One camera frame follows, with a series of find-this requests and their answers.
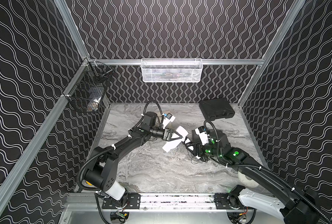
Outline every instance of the black wall with white wavy lines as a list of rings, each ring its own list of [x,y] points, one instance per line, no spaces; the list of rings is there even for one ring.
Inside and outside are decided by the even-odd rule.
[[[81,114],[67,105],[0,216],[0,224],[58,223],[104,110],[102,105],[97,113]]]
[[[262,58],[293,0],[66,2],[92,59],[245,59]],[[200,83],[161,84],[143,83],[139,68],[119,66],[108,96],[111,102],[226,97],[237,103],[254,69],[204,66]]]
[[[81,61],[53,1],[0,1],[0,185]]]
[[[332,1],[306,1],[243,109],[270,169],[332,220]]]
[[[262,58],[293,0],[66,0],[94,59]]]
[[[255,69],[256,65],[204,66],[198,83],[145,83],[140,66],[117,66],[106,94],[111,102],[196,103],[225,97],[237,103]]]

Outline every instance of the floor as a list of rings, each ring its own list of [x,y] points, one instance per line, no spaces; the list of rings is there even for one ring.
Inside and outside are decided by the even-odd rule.
[[[214,125],[226,133],[233,147],[245,150],[261,163],[238,106],[232,107],[234,117],[217,119]],[[127,130],[137,123],[143,109],[144,104],[112,104],[99,146],[110,146],[126,137]],[[161,104],[161,109],[169,110],[176,117],[172,128],[181,125],[189,131],[189,137],[192,137],[192,129],[203,125],[204,117],[198,104]],[[158,109],[150,104],[147,111],[157,112]],[[148,141],[125,156],[119,162],[117,181],[130,192],[229,192],[241,184],[232,168],[214,161],[198,162],[182,144],[166,153],[162,149],[164,144],[161,139]],[[266,192],[261,186],[253,190]]]

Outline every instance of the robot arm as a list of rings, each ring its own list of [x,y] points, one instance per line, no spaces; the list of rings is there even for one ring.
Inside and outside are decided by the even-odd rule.
[[[91,155],[94,159],[88,160],[83,166],[83,169],[79,171],[82,172],[84,170],[82,179],[99,189],[99,192],[104,196],[114,198],[115,204],[123,207],[126,204],[127,193],[125,192],[125,188],[115,181],[119,161],[132,150],[144,145],[151,137],[162,138],[165,141],[173,141],[174,144],[168,144],[168,150],[176,147],[181,141],[184,141],[187,150],[193,153],[197,158],[207,162],[209,158],[213,159],[212,157],[217,155],[218,163],[232,167],[252,178],[265,187],[265,189],[269,190],[279,200],[274,201],[273,197],[251,192],[244,186],[238,185],[228,194],[228,204],[231,207],[237,208],[243,205],[260,209],[284,220],[286,224],[315,224],[318,222],[320,216],[328,223],[331,223],[315,206],[315,200],[317,198],[315,191],[311,189],[302,191],[296,186],[291,186],[289,183],[264,168],[242,149],[231,147],[227,136],[222,133],[222,131],[217,130],[217,135],[216,129],[214,128],[214,132],[208,133],[208,129],[204,125],[193,131],[193,141],[195,141],[195,143],[193,143],[186,138],[187,131],[182,127],[177,129],[182,133],[181,135],[173,129],[165,128],[166,125],[156,127],[156,120],[158,120],[156,113],[147,112],[144,114],[143,120],[140,120],[138,123],[141,124],[140,127],[136,125],[134,128],[130,129],[128,137],[116,143],[116,146],[112,145],[113,150],[110,150],[110,147],[108,147],[108,149],[101,147],[95,148]],[[101,156],[103,156],[103,160],[105,161],[104,167],[100,166],[98,163]]]
[[[229,194],[228,204],[231,207],[239,208],[243,205],[260,209],[284,220],[286,224],[315,224],[320,217],[327,223],[331,223],[316,207],[318,198],[316,191],[310,188],[303,191],[289,184],[263,167],[242,149],[231,147],[227,136],[222,131],[216,130],[213,124],[212,126],[213,132],[209,132],[205,125],[194,130],[193,141],[195,143],[185,144],[186,148],[205,162],[209,158],[217,157],[217,160],[213,160],[252,178],[277,198],[258,194],[238,185]]]
[[[147,112],[144,114],[144,119],[140,127],[135,127],[129,130],[129,137],[124,138],[115,145],[121,145],[115,147],[114,150],[107,152],[104,155],[105,166],[102,167],[99,165],[98,161],[95,159],[90,162],[84,169],[83,179],[103,192],[110,195],[115,200],[120,200],[124,193],[125,189],[116,182],[117,169],[119,161],[125,157],[132,150],[144,145],[151,137],[158,137],[165,141],[176,141],[181,142],[182,136],[169,128],[159,128],[155,127],[157,120],[157,114],[154,112]],[[94,156],[101,151],[105,150],[101,147],[96,147],[92,151]]]

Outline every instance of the white wire mesh basket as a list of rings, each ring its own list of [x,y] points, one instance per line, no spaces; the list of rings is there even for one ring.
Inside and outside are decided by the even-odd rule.
[[[146,83],[198,83],[203,64],[200,58],[143,58],[142,80]]]

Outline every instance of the mounting plate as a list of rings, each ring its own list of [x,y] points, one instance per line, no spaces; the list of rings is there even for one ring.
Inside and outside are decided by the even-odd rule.
[[[128,193],[126,202],[128,205],[125,209],[139,209],[140,208],[140,198],[141,196],[138,193]],[[118,209],[115,206],[112,198],[105,198],[103,201],[102,209]]]

